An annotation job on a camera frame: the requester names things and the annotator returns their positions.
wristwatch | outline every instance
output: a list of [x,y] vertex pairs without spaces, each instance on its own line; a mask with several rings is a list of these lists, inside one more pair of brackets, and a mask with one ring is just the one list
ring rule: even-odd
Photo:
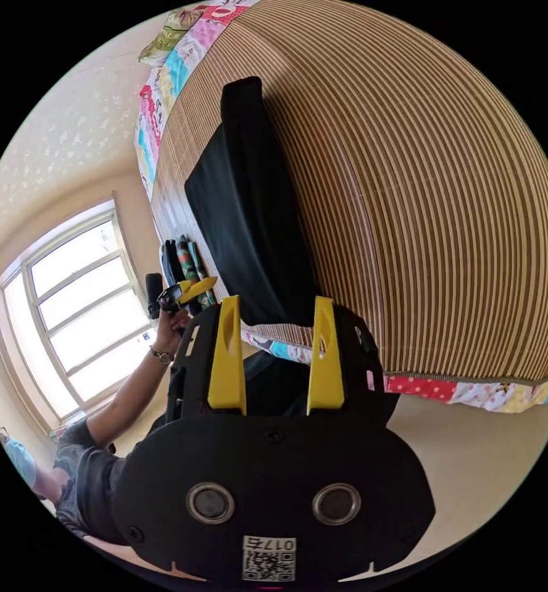
[[174,356],[166,351],[163,353],[155,351],[152,346],[150,346],[149,349],[151,351],[152,357],[157,358],[162,364],[170,364],[175,359]]

bed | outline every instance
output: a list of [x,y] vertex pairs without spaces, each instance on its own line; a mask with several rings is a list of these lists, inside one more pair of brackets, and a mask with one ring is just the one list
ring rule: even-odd
[[[259,75],[320,285],[367,322],[387,390],[502,413],[548,403],[548,163],[498,91],[357,5],[189,6],[202,17],[150,72],[136,125],[159,237],[187,234],[218,275],[183,186],[224,84]],[[305,25],[322,19],[333,34]],[[244,326],[243,338],[310,363],[310,329]]]

label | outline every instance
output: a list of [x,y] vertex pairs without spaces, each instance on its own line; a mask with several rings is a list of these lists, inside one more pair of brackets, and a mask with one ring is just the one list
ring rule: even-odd
[[243,537],[243,580],[293,582],[297,556],[295,538]]

window frame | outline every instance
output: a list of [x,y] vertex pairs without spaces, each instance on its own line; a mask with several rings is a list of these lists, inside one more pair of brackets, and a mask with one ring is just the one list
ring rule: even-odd
[[[60,281],[54,287],[50,288],[44,294],[42,294],[41,296],[38,297],[36,294],[35,285],[33,283],[33,276],[31,275],[32,267],[35,266],[39,261],[41,261],[44,257],[49,255],[50,253],[52,253],[56,249],[65,245],[66,243],[70,242],[71,240],[77,238],[81,234],[83,234],[89,230],[92,230],[93,228],[96,228],[97,226],[100,226],[101,224],[104,224],[106,222],[112,223],[114,233],[116,236],[117,245],[118,245],[117,250],[113,251],[112,253],[108,253],[107,255],[104,255],[100,259],[97,259],[96,261],[86,265],[82,269],[79,269],[77,272],[71,274],[69,277]],[[121,261],[122,261],[122,265],[124,267],[126,276],[128,278],[128,283],[124,284],[123,286],[120,286],[118,289],[115,289],[115,290],[109,292],[105,296],[98,298],[93,303],[90,303],[89,305],[78,310],[77,312],[72,314],[68,319],[65,319],[64,321],[55,325],[54,327],[48,328],[45,323],[45,320],[43,319],[43,315],[41,314],[41,310],[39,309],[39,305],[42,302],[44,302],[45,300],[47,300],[48,298],[50,298],[51,296],[53,296],[54,294],[60,292],[63,288],[67,287],[72,282],[83,277],[85,274],[87,274],[90,271],[97,269],[101,265],[108,263],[109,261],[113,261],[117,258],[121,259]],[[54,367],[54,369],[58,373],[58,376],[60,377],[62,383],[66,386],[69,394],[73,397],[73,399],[75,400],[75,403],[77,404],[77,408],[66,416],[61,417],[56,413],[52,404],[50,404],[50,402],[48,402],[47,397],[42,392],[37,380],[35,380],[35,378],[33,377],[33,374],[31,373],[29,366],[27,365],[27,361],[25,360],[25,357],[23,355],[23,351],[22,351],[21,347],[19,346],[19,342],[18,342],[17,337],[15,335],[13,325],[10,322],[9,307],[8,307],[7,297],[6,297],[6,287],[19,275],[19,273],[23,274],[23,286],[25,288],[25,293],[27,295],[29,309],[31,312],[31,318],[35,324],[36,331],[39,335],[39,338],[40,338],[41,343],[44,347],[44,350],[48,354],[48,357],[52,363],[52,366]],[[31,380],[33,381],[35,387],[37,388],[39,394],[42,396],[43,400],[46,402],[46,404],[50,408],[50,410],[54,413],[55,417],[58,418],[58,421],[60,424],[63,424],[65,422],[69,421],[72,417],[74,417],[78,414],[81,414],[82,412],[87,412],[87,411],[91,410],[92,408],[98,407],[102,401],[108,399],[113,394],[115,394],[115,392],[120,388],[120,386],[127,379],[127,376],[124,377],[123,379],[121,379],[118,382],[112,384],[111,386],[101,390],[95,396],[93,396],[90,399],[85,401],[84,399],[82,399],[79,396],[77,390],[72,385],[72,383],[70,381],[70,376],[74,375],[79,370],[87,367],[87,365],[91,364],[92,362],[98,360],[100,357],[104,356],[106,353],[111,352],[112,350],[116,349],[117,347],[119,347],[119,346],[123,345],[124,343],[126,343],[127,341],[129,341],[130,339],[133,339],[137,335],[140,335],[140,334],[144,333],[145,331],[151,330],[152,324],[150,321],[148,321],[148,323],[137,328],[134,332],[131,332],[128,335],[124,335],[123,337],[118,339],[116,342],[110,344],[109,346],[103,348],[102,350],[99,350],[94,355],[90,356],[89,358],[87,358],[86,360],[81,362],[80,364],[78,364],[72,368],[69,368],[67,370],[64,369],[63,364],[60,362],[60,359],[57,356],[56,351],[54,350],[54,347],[52,346],[52,343],[50,341],[51,337],[54,334],[56,334],[57,332],[59,332],[61,329],[63,329],[64,327],[68,326],[69,323],[76,321],[78,318],[82,317],[83,315],[87,314],[91,310],[93,310],[96,307],[107,302],[111,298],[114,298],[119,294],[124,294],[126,292],[129,292],[130,290],[134,291],[143,310],[146,310],[146,299],[145,299],[144,293],[141,289],[141,286],[140,286],[140,283],[139,283],[138,278],[136,276],[136,273],[134,271],[133,265],[131,264],[130,257],[128,256],[126,243],[123,239],[120,225],[118,223],[118,214],[117,214],[115,205],[113,205],[112,208],[110,208],[102,213],[98,213],[96,215],[93,215],[90,218],[87,218],[86,220],[75,224],[70,229],[68,229],[64,232],[61,232],[58,236],[56,236],[55,238],[46,242],[40,248],[36,249],[31,255],[29,255],[28,257],[23,259],[21,261],[20,265],[18,265],[16,267],[16,269],[12,273],[10,273],[10,275],[8,275],[8,277],[5,278],[4,282],[0,284],[0,291],[2,294],[2,302],[4,304],[4,311],[5,311],[7,318],[9,319],[10,331],[12,333],[12,338],[17,346],[17,350],[19,351],[21,361],[24,364],[25,369],[29,373],[29,376],[30,376]]]

window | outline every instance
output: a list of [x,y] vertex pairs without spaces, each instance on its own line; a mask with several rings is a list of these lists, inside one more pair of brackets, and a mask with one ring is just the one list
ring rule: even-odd
[[60,421],[113,394],[154,339],[114,210],[47,243],[2,293],[23,362]]

